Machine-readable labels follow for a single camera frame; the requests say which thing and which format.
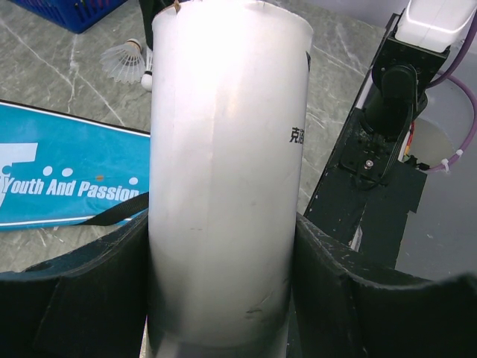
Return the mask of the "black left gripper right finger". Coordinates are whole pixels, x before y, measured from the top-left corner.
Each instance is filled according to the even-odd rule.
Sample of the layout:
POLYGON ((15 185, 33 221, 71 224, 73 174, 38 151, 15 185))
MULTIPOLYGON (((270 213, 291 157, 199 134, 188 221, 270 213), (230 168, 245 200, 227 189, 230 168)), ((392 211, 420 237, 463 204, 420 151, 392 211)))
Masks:
POLYGON ((474 357, 476 276, 372 263, 297 217, 292 292, 304 357, 474 357))

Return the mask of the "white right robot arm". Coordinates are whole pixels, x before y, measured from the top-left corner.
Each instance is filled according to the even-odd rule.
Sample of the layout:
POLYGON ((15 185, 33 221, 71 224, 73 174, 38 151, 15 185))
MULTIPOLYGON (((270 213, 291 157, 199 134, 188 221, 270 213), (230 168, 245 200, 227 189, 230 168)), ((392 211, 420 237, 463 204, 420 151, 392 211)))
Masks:
POLYGON ((373 61, 361 125, 394 141, 426 106, 426 90, 450 46, 475 19, 475 1, 410 1, 373 61))

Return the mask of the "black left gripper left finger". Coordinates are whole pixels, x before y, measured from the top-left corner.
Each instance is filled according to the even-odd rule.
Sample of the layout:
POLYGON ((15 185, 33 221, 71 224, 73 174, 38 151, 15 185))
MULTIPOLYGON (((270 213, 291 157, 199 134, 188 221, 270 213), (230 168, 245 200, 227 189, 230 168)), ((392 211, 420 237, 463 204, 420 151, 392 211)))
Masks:
POLYGON ((22 272, 1 273, 2 357, 138 357, 148 215, 22 272))

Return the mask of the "white shuttlecock tube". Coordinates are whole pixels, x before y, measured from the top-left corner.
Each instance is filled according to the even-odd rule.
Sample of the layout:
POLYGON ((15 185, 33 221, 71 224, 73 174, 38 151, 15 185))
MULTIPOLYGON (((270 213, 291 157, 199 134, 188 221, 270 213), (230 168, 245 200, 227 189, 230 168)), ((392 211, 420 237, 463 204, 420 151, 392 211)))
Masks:
POLYGON ((266 1, 152 21, 150 357, 284 357, 313 30, 266 1))

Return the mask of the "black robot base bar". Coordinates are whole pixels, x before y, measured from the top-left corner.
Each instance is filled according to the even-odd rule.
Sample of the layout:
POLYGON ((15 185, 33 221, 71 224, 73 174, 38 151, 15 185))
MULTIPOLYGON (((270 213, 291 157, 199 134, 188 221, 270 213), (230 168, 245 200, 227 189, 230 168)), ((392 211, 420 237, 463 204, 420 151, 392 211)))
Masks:
POLYGON ((378 90, 367 74, 323 174, 305 210, 305 217, 324 233, 366 256, 395 268, 408 214, 416 212, 426 175, 409 164, 379 168, 391 155, 368 149, 371 136, 361 126, 364 109, 378 90))

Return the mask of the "white shuttlecock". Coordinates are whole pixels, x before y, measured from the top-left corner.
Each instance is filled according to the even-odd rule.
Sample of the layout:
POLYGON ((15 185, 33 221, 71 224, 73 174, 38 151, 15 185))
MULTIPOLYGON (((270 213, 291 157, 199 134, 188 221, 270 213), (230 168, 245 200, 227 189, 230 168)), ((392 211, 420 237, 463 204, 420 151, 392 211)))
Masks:
POLYGON ((153 76, 152 76, 152 70, 153 70, 153 52, 150 48, 146 48, 145 52, 145 71, 142 75, 141 79, 141 85, 142 87, 148 91, 152 91, 152 82, 153 82, 153 76))
POLYGON ((107 77, 115 82, 123 84, 139 82, 145 71, 140 42, 131 38, 121 45, 107 49, 100 56, 100 64, 107 77))

